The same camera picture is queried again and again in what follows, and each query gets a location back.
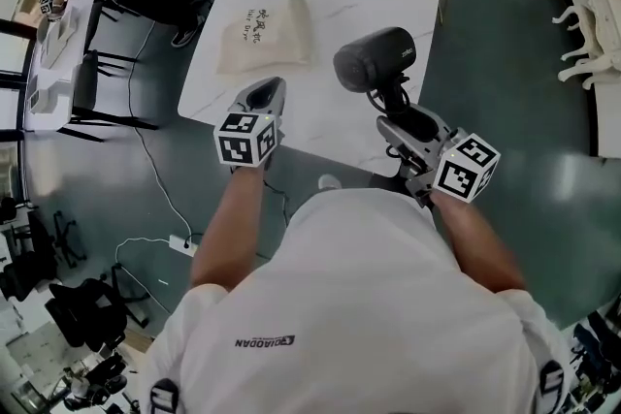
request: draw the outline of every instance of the table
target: table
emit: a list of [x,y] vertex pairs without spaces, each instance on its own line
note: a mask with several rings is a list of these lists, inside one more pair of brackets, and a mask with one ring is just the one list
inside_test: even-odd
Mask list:
[[30,112],[26,106],[24,129],[56,131],[71,119],[74,97],[72,74],[74,68],[82,63],[93,3],[94,0],[69,0],[67,2],[67,9],[73,8],[77,11],[78,27],[51,68],[41,67],[41,45],[37,43],[32,57],[29,88],[26,94],[28,96],[32,94],[34,84],[37,88],[51,88],[49,97],[54,107],[51,113],[35,114]]
[[246,86],[269,76],[287,81],[283,144],[372,173],[391,176],[399,161],[384,153],[376,111],[364,94],[341,87],[332,58],[344,44],[377,29],[401,26],[416,43],[417,59],[404,88],[417,102],[427,68],[439,0],[307,0],[315,60],[308,66],[274,65],[241,75],[218,75],[223,29],[257,6],[286,0],[215,0],[198,42],[179,102],[181,116],[215,124]]

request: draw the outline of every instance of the floor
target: floor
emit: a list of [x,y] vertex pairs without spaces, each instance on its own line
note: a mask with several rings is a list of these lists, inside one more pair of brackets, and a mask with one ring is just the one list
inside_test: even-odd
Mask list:
[[[556,80],[559,57],[574,48],[550,19],[562,0],[449,0],[435,34],[421,104],[453,125],[477,132],[502,153],[492,186],[477,200],[515,251],[529,287],[565,326],[611,299],[621,283],[621,163],[588,156],[586,93],[577,81]],[[150,27],[145,19],[103,20],[93,47],[134,55]],[[212,128],[177,115],[193,47],[173,50],[171,29],[156,26],[131,82],[136,115],[160,125],[145,132],[147,147],[175,206],[194,232],[214,213],[229,171],[212,145]],[[127,77],[101,78],[97,110],[127,112]],[[67,271],[68,284],[96,276],[130,237],[183,237],[183,223],[158,189],[130,129],[95,129],[107,143],[58,134],[31,134],[26,144],[32,200],[48,219],[57,209],[78,226],[72,244],[88,261]],[[282,148],[269,181],[295,207],[323,173],[346,187],[369,175]],[[270,257],[283,233],[280,197],[267,193],[260,252]],[[119,258],[169,309],[187,284],[190,259],[164,243],[133,242]],[[149,331],[165,313],[154,303]]]

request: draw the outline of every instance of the beige drawstring bag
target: beige drawstring bag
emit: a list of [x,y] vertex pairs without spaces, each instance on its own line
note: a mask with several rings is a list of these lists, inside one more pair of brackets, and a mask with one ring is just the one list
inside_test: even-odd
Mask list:
[[219,74],[236,74],[271,64],[309,64],[311,12],[306,0],[278,8],[257,7],[222,33]]

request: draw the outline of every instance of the power strip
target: power strip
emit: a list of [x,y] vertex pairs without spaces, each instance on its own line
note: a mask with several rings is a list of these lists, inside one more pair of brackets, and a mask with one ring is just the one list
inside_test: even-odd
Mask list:
[[194,257],[196,250],[198,250],[198,245],[196,243],[192,243],[191,241],[187,243],[187,248],[185,248],[185,239],[180,239],[175,235],[171,235],[168,245],[173,250],[177,250],[181,254],[185,254],[190,257]]

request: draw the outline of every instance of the hand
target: hand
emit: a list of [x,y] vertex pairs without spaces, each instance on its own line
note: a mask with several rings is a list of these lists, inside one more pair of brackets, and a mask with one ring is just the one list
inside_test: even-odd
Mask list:
[[48,19],[50,22],[59,21],[65,14],[65,9],[67,8],[67,4],[63,3],[62,5],[52,4],[51,12],[48,14]]

